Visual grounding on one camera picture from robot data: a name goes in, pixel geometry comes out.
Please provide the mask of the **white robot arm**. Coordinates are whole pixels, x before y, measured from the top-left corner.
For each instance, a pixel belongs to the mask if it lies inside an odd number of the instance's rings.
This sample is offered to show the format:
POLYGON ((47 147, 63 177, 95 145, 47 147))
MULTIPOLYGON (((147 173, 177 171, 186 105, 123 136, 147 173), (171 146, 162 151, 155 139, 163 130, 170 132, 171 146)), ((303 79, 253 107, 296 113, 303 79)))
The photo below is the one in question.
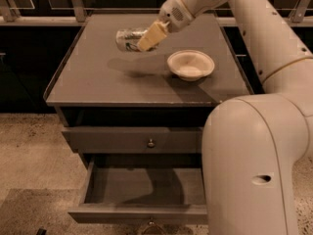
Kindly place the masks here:
POLYGON ((229 4, 260 95, 209 115, 201 158, 209 235, 299 235, 292 167, 313 150, 313 57, 268 0, 167 0, 140 39, 148 50, 208 9, 229 4))

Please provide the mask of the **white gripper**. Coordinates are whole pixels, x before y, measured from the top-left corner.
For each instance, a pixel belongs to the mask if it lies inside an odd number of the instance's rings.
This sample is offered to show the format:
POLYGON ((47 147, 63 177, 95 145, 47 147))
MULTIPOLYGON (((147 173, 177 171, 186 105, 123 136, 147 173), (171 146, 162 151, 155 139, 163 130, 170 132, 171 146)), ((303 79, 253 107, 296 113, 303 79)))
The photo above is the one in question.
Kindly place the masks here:
POLYGON ((168 32, 178 32, 202 14, 208 6, 205 0, 166 0, 154 21, 137 43, 140 51, 149 51, 165 39, 168 32))

